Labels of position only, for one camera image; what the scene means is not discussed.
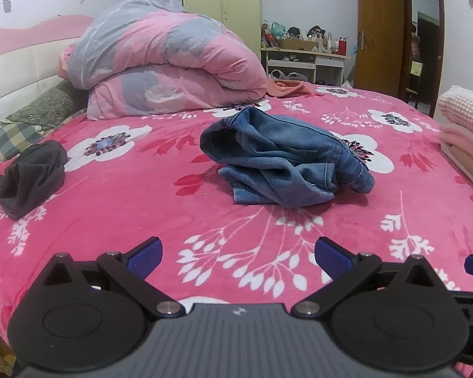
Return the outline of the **red bottle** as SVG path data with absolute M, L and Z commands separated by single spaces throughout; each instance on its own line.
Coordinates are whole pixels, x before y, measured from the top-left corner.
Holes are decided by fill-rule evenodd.
M 339 37 L 336 52 L 338 55 L 347 55 L 347 40 L 345 37 Z

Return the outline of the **cardboard box on desk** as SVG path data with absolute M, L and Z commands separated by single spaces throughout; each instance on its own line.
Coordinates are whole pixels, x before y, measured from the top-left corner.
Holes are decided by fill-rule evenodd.
M 280 38 L 277 40 L 279 49 L 314 51 L 318 49 L 316 41 L 301 40 L 299 38 Z

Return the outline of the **cluttered white shelf desk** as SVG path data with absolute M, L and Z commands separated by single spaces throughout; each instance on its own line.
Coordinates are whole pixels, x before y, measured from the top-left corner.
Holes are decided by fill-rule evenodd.
M 279 49 L 280 38 L 299 38 L 316 41 L 314 51 Z M 296 26 L 287 28 L 277 22 L 261 25 L 261 64 L 270 78 L 298 80 L 312 84 L 340 86 L 344 82 L 347 55 L 336 52 L 338 38 L 320 26 L 304 31 Z

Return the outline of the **white pink headboard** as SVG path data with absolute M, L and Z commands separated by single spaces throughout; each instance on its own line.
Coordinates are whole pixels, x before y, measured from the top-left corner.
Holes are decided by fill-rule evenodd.
M 60 55 L 93 20 L 62 15 L 33 27 L 0 28 L 0 126 L 9 114 L 60 83 Z

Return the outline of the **orange cloth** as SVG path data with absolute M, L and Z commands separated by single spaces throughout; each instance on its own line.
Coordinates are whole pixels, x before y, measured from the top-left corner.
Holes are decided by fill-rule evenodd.
M 284 98 L 311 95 L 312 90 L 308 83 L 303 81 L 268 78 L 266 93 L 271 97 Z

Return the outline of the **plaid pillow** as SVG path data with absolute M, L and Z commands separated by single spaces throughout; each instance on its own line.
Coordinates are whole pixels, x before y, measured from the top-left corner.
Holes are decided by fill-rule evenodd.
M 40 142 L 42 133 L 35 125 L 7 123 L 0 127 L 0 162 L 11 160 L 26 148 Z

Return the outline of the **blue denim jeans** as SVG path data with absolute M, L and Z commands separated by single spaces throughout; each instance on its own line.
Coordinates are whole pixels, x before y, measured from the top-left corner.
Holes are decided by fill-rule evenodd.
M 312 207 L 333 200 L 340 188 L 368 194 L 374 186 L 369 168 L 341 139 L 257 107 L 211 124 L 200 149 L 220 164 L 239 205 Z

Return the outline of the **green floral pillow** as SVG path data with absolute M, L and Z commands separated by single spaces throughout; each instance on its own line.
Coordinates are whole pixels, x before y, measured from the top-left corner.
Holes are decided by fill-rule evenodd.
M 87 108 L 89 94 L 88 90 L 79 90 L 70 81 L 63 80 L 27 106 L 8 115 L 3 122 L 56 128 L 67 118 Z

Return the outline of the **brown wooden door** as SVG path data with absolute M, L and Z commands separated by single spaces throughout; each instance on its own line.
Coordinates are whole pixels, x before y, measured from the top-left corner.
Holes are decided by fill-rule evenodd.
M 412 0 L 358 0 L 356 88 L 405 97 L 411 23 Z

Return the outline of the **pink grey folded duvet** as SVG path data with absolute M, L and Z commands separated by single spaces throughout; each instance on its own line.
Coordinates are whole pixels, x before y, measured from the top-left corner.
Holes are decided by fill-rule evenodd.
M 91 120 L 254 103 L 267 84 L 240 37 L 178 0 L 126 0 L 101 12 L 60 55 L 58 75 L 89 93 Z

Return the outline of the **light pink folded blanket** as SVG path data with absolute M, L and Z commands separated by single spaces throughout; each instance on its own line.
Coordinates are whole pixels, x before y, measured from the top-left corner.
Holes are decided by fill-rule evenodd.
M 473 182 L 473 132 L 455 123 L 443 123 L 437 134 L 441 150 Z

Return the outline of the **black crumpled garment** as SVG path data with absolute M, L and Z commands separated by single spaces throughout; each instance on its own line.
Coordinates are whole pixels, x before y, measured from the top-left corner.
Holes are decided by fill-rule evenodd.
M 17 221 L 40 207 L 65 182 L 65 148 L 54 140 L 26 148 L 0 174 L 0 207 Z

